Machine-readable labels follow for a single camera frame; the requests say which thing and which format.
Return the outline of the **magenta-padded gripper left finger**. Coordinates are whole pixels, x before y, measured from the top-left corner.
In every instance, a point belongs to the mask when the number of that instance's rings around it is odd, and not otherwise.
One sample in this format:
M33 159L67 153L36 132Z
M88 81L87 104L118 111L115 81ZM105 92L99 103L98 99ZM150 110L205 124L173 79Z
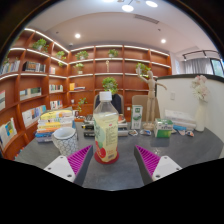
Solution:
M93 146L89 145L68 157L58 156L44 170L81 186L84 182L92 156Z

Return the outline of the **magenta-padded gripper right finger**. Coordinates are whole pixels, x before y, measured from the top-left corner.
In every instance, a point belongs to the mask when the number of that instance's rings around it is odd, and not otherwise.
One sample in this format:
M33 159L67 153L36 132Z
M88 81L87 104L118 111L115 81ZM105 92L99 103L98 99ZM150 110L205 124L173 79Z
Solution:
M159 157L138 145L134 147L134 156L145 185L181 170L169 156Z

